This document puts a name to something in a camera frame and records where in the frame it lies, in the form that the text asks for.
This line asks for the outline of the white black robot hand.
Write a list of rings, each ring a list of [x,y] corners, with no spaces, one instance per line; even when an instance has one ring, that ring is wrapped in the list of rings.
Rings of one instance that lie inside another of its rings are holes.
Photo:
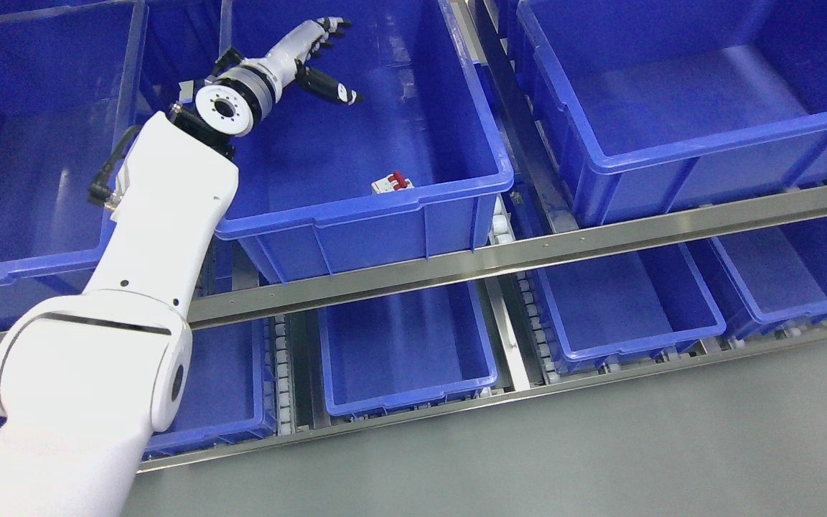
[[[352,23],[342,17],[309,19],[292,29],[260,59],[267,80],[273,86],[274,102],[292,84],[331,103],[351,106],[363,101],[363,95],[342,84],[331,75],[315,70],[309,61],[322,50],[332,48],[331,39],[342,38]]]

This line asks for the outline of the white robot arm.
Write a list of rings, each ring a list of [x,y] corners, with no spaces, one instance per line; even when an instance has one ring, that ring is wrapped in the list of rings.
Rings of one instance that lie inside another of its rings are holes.
[[[40,302],[0,343],[0,516],[118,516],[142,455],[181,404],[187,314],[233,201],[228,141],[304,75],[309,50],[233,61],[195,112],[155,113],[119,145],[115,228],[82,292]]]

